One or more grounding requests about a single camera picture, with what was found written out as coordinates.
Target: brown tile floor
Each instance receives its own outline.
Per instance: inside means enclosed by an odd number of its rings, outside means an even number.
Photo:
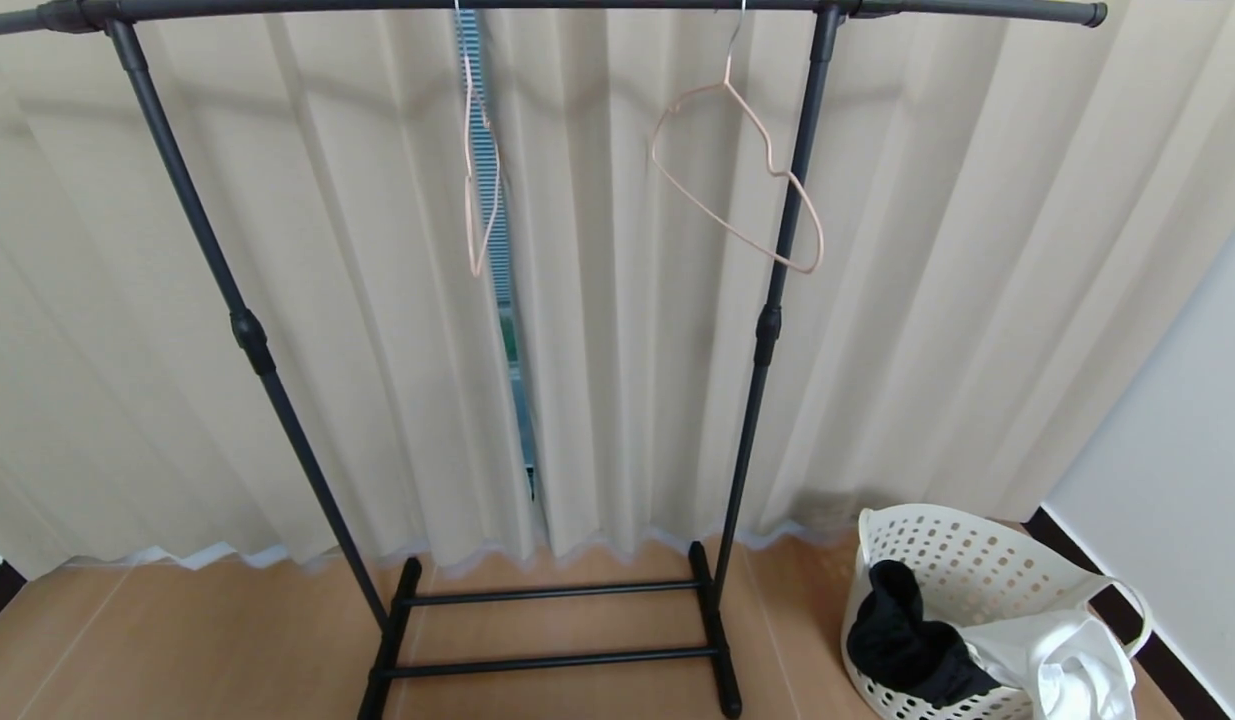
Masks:
[[[725,594],[746,718],[869,720],[839,653],[853,547],[783,538],[739,548]],[[388,587],[399,569],[382,571]],[[429,592],[648,579],[685,559],[647,543],[634,564],[603,550],[527,574],[489,557],[466,577],[431,573]],[[419,611],[403,659],[479,659],[534,652],[701,641],[690,593],[561,598]],[[0,720],[338,719],[354,716],[375,652],[369,614],[345,562],[264,571],[224,561],[191,573],[63,568],[28,584],[0,615]],[[1178,720],[1149,679],[1142,720]],[[718,719],[700,659],[571,667],[396,683],[387,719]]]

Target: white sheer curtain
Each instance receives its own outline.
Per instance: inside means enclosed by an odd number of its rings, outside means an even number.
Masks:
[[[138,32],[366,555],[530,552],[492,287],[466,269],[452,14]],[[0,552],[35,577],[220,541],[333,546],[110,41],[0,38]]]
[[[493,12],[493,100],[545,515],[557,550],[722,515],[768,261],[648,163],[736,14]],[[736,85],[789,158],[813,17],[750,14]],[[753,237],[781,182],[699,101],[668,165]],[[1029,515],[1235,224],[1235,0],[1116,1],[1100,28],[850,20],[806,182],[743,526],[940,501]],[[795,256],[810,258],[806,217]]]

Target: wire hanger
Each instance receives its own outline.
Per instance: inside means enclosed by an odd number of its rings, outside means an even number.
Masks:
[[[732,44],[735,44],[735,42],[737,41],[737,35],[741,32],[741,22],[742,20],[745,20],[745,17],[746,17],[746,0],[741,0],[741,14],[737,15],[737,27],[734,28],[732,37],[727,41],[727,58],[722,62],[722,82],[714,83],[714,85],[699,86],[695,90],[685,91],[684,95],[679,95],[678,98],[676,98],[676,100],[671,101],[669,106],[667,106],[666,111],[662,114],[662,119],[657,120],[657,128],[655,128],[653,131],[653,140],[652,140],[653,164],[657,165],[657,169],[661,170],[663,177],[666,177],[666,179],[668,179],[668,182],[671,182],[671,184],[676,186],[676,190],[684,193],[684,196],[692,200],[700,210],[704,211],[704,214],[710,215],[710,219],[713,219],[714,222],[721,224],[722,227],[726,228],[726,231],[729,231],[730,233],[735,233],[735,236],[740,237],[751,247],[755,247],[755,249],[763,252],[763,254],[767,254],[768,258],[777,261],[777,263],[782,263],[783,266],[787,266],[787,268],[790,268],[795,272],[810,274],[823,263],[823,254],[824,252],[826,252],[826,233],[823,232],[823,220],[818,217],[818,210],[813,207],[813,200],[809,200],[808,193],[804,191],[804,183],[800,183],[799,178],[797,178],[794,173],[790,173],[789,169],[778,170],[777,168],[773,167],[773,140],[771,136],[768,136],[768,128],[766,128],[764,125],[760,122],[760,119],[757,117],[757,115],[755,115],[755,110],[750,109],[750,105],[746,104],[745,99],[741,98],[741,94],[739,94],[736,88],[732,86]],[[813,259],[813,264],[797,266],[794,261],[782,258],[781,254],[777,254],[772,249],[767,249],[767,247],[764,247],[763,245],[760,245],[758,242],[750,240],[750,237],[746,237],[745,233],[739,231],[739,228],[735,228],[732,227],[731,224],[727,224],[727,220],[719,217],[719,215],[716,215],[713,210],[706,207],[705,204],[698,200],[693,195],[693,193],[688,191],[687,188],[683,186],[680,182],[678,182],[676,177],[673,177],[669,173],[669,170],[662,167],[661,161],[657,159],[657,138],[662,133],[662,126],[664,126],[667,120],[673,117],[673,115],[678,114],[678,111],[680,111],[680,106],[684,105],[684,101],[687,99],[693,98],[695,95],[705,94],[705,91],[716,91],[716,90],[727,91],[727,96],[735,100],[737,105],[741,106],[741,110],[746,114],[746,119],[750,119],[750,122],[753,123],[755,128],[760,131],[760,136],[763,136],[764,158],[767,159],[769,177],[773,178],[784,177],[790,183],[790,185],[795,188],[795,191],[799,191],[799,198],[804,201],[804,206],[808,207],[808,214],[810,215],[810,217],[813,217],[813,227],[818,228],[818,256],[815,256],[815,258]]]
[[[462,68],[466,69],[466,114],[462,115],[462,151],[466,153],[466,253],[471,258],[471,274],[479,277],[484,272],[484,259],[488,256],[488,241],[493,235],[493,225],[496,224],[498,210],[501,210],[501,149],[496,146],[496,136],[493,135],[493,123],[488,120],[488,107],[484,105],[484,94],[475,88],[474,74],[471,73],[471,52],[466,48],[466,32],[461,27],[461,0],[453,0],[453,20],[457,20],[457,42],[461,44]],[[471,109],[474,103],[479,103],[479,117],[493,141],[493,156],[496,159],[496,178],[493,186],[493,211],[488,214],[488,224],[484,227],[484,240],[479,251],[475,252],[475,235],[479,233],[479,224],[483,220],[475,205],[475,162],[471,158]]]

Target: black garment rack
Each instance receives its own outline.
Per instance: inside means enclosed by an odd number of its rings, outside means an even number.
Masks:
[[[804,103],[799,115],[799,128],[795,135],[794,156],[790,159],[790,173],[800,182],[808,174],[808,163],[813,151],[813,136],[818,128],[818,114],[823,105],[823,91],[826,86],[826,72],[835,44],[835,32],[845,19],[878,19],[893,14],[961,14],[982,15],[982,17],[1051,20],[1051,22],[1079,23],[1097,27],[1107,19],[1104,2],[1066,2],[1060,0],[462,0],[466,9],[748,9],[748,10],[803,10],[815,14],[818,23],[813,31],[813,47],[808,69],[808,82],[804,86]],[[732,473],[732,485],[727,493],[727,511],[722,521],[722,537],[719,543],[719,556],[710,573],[705,550],[700,542],[694,542],[689,550],[689,566],[693,578],[687,580],[663,580],[648,583],[616,583],[598,585],[551,587],[536,589],[513,589],[511,592],[479,592],[454,594],[430,594],[420,597],[416,593],[421,578],[421,562],[416,557],[408,559],[403,567],[396,594],[389,606],[380,599],[375,585],[369,578],[364,559],[359,556],[338,510],[337,500],[329,489],[329,480],[319,468],[315,452],[311,450],[301,421],[296,419],[288,400],[288,393],[279,382],[275,363],[266,347],[266,331],[261,321],[248,310],[240,287],[232,274],[221,247],[212,232],[211,224],[204,211],[204,205],[195,190],[195,183],[186,169],[186,163],[178,149],[173,128],[164,115],[156,84],[149,75],[149,68],[137,41],[133,23],[146,20],[211,17],[211,15],[243,14],[301,14],[327,12],[329,10],[406,10],[406,9],[452,9],[451,0],[49,0],[33,9],[19,12],[0,14],[0,35],[19,32],[49,31],[65,33],[105,32],[110,36],[119,54],[119,64],[128,73],[137,104],[154,137],[156,147],[164,161],[168,177],[186,211],[186,220],[195,232],[200,251],[207,262],[212,278],[219,284],[221,296],[230,315],[230,331],[247,354],[252,369],[261,378],[266,395],[274,406],[279,424],[283,425],[288,441],[291,442],[296,459],[301,462],[306,480],[310,483],[324,516],[332,525],[333,536],[341,543],[352,573],[364,593],[367,605],[382,631],[382,642],[373,667],[367,674],[364,700],[359,705],[359,720],[378,720],[385,705],[387,693],[391,680],[401,678],[429,678],[429,676],[463,676],[469,673],[496,673],[498,671],[526,671],[535,667],[566,667],[577,664],[611,664],[613,662],[636,662],[646,659],[682,659],[682,657],[706,657],[716,679],[719,708],[727,718],[741,715],[741,692],[732,671],[732,659],[727,650],[727,640],[722,632],[722,620],[719,615],[719,600],[722,595],[722,580],[727,574],[727,557],[732,551],[732,538],[737,529],[737,514],[741,509],[741,493],[746,483],[746,468],[750,464],[751,445],[755,442],[755,427],[760,422],[760,401],[764,395],[764,382],[768,366],[772,363],[773,347],[781,333],[781,299],[785,288],[785,266],[773,263],[768,282],[768,296],[760,320],[755,327],[755,369],[750,375],[750,389],[746,396],[746,409],[741,424],[741,438],[737,447],[737,459]],[[782,209],[781,228],[777,232],[777,254],[790,258],[790,246],[795,240],[795,222],[799,217],[799,193],[788,186],[785,206]],[[640,592],[687,592],[697,594],[705,626],[706,642],[703,646],[671,647],[640,651],[595,652],[585,655],[556,655],[545,657],[517,657],[517,659],[489,659],[477,662],[440,662],[440,664],[396,666],[399,645],[408,625],[408,614],[412,608],[426,605],[454,605],[469,601],[524,601],[535,598],[552,597],[589,597],[589,594],[640,593]]]

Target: black cloth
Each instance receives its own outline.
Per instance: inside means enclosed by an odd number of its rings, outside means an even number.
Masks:
[[[958,630],[924,621],[924,600],[910,568],[895,559],[876,562],[869,588],[847,641],[861,673],[932,706],[956,705],[1000,687],[969,657]]]

